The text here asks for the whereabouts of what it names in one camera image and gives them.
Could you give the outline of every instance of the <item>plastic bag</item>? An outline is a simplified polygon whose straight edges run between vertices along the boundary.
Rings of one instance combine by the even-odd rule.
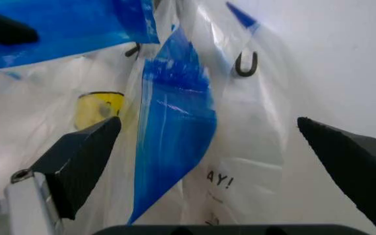
[[[76,130],[83,95],[125,92],[136,56],[124,54],[133,46],[0,70],[0,197],[14,172],[29,167],[63,134]],[[109,109],[97,97],[84,108],[88,104],[96,108],[85,113],[91,121],[98,110]]]
[[[143,70],[133,223],[193,169],[214,135],[209,79],[178,28]]]
[[[217,14],[223,9],[228,15]],[[188,41],[192,41],[198,51],[199,61],[206,67],[211,81],[213,100],[217,104],[218,126],[199,165],[162,195],[135,223],[270,221],[276,210],[276,193],[288,129],[285,120],[289,113],[284,87],[279,86],[280,83],[285,85],[286,74],[283,73],[280,54],[271,44],[272,38],[268,36],[271,34],[257,24],[252,28],[242,26],[222,1],[164,0],[158,12],[161,14],[155,14],[155,17],[159,38],[169,36],[172,29],[180,25]],[[225,33],[230,29],[238,33]],[[259,53],[260,66],[252,77],[246,79],[238,78],[232,71],[243,49],[244,62],[250,61],[247,58],[248,50]],[[140,55],[152,58],[157,51],[158,47],[143,46]],[[144,61],[139,59],[137,63],[140,65],[134,67],[129,88],[126,89],[132,90],[132,98],[127,96],[120,113],[123,126],[129,128],[121,132],[112,153],[111,165],[121,166],[125,170],[110,171],[112,191],[106,206],[109,208],[106,226],[126,223],[133,210],[131,204],[137,200],[136,191],[128,188],[135,179],[132,171],[137,169],[134,148],[136,133],[141,131],[137,126],[139,110],[142,109],[140,103],[143,103],[141,70]]]
[[[0,68],[126,42],[158,43],[150,0],[4,0],[0,14],[37,31],[36,43],[0,45]]]

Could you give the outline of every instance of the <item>silver metal part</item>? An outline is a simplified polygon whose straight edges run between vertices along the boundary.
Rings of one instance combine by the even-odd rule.
[[[48,215],[54,227],[55,234],[60,235],[63,233],[63,224],[62,220],[59,217],[59,214],[57,213],[57,209],[54,204],[53,198],[51,197],[50,190],[48,189],[46,177],[39,172],[35,172],[34,178],[36,179],[37,185],[39,186],[40,192],[46,203]]]
[[[14,180],[15,183],[7,186],[5,190],[8,199],[11,234],[54,235],[53,222],[42,190],[40,190],[41,177],[21,174],[20,178],[21,180]]]

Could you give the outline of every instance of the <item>crumpled plastic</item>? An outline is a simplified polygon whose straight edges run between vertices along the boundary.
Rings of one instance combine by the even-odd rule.
[[[0,45],[0,68],[131,41],[159,43],[150,0],[4,0],[0,14],[39,35],[36,43]]]

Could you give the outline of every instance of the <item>plastic sheet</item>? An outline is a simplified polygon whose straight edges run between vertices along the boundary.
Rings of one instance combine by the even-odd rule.
[[[136,56],[124,53],[133,46],[0,70],[0,197],[11,174],[29,167],[63,134],[76,130],[81,95],[125,92]],[[100,109],[104,105],[100,100]]]
[[[201,160],[216,115],[209,80],[177,29],[143,70],[133,223]]]
[[[150,0],[4,0],[0,14],[35,29],[39,41],[0,45],[0,68],[126,43],[158,43]]]

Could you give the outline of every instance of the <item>blue plastic bag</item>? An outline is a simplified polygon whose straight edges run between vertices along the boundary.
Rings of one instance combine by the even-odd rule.
[[[209,79],[179,28],[144,66],[134,205],[128,223],[200,162],[216,125]]]
[[[158,43],[152,10],[151,0],[0,0],[1,15],[39,35],[36,43],[0,45],[0,68],[131,41]]]

